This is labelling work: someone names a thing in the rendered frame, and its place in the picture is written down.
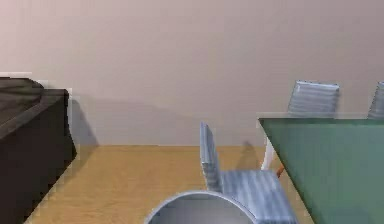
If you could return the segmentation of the blue-grey striped chair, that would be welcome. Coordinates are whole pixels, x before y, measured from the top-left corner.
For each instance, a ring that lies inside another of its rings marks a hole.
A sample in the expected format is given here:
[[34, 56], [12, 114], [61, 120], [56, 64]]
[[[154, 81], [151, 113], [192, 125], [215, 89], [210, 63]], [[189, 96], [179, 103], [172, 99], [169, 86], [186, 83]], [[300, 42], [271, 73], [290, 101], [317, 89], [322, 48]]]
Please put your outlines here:
[[369, 119], [384, 119], [384, 81], [377, 84], [369, 112]]
[[340, 97], [338, 84], [297, 80], [288, 103], [292, 117], [334, 118]]
[[214, 135], [200, 123], [200, 163], [209, 191], [221, 193], [244, 206], [257, 224], [299, 224], [299, 220], [277, 177], [270, 170], [222, 170]]

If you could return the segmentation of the green glass table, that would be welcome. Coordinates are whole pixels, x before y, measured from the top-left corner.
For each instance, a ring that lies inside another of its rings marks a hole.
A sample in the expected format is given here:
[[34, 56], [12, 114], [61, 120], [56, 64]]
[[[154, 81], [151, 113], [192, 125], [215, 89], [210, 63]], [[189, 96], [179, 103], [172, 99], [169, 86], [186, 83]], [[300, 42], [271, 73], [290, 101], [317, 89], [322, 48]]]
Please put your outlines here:
[[315, 224], [384, 224], [384, 120], [259, 122]]

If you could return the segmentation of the dark brown cabinet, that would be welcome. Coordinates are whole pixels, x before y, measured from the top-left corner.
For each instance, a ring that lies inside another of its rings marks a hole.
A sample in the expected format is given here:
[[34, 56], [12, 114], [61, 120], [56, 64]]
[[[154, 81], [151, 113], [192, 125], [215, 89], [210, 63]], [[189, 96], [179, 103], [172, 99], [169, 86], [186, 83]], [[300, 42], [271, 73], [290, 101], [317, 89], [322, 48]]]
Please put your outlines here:
[[0, 77], [0, 224], [23, 224], [75, 159], [69, 93]]

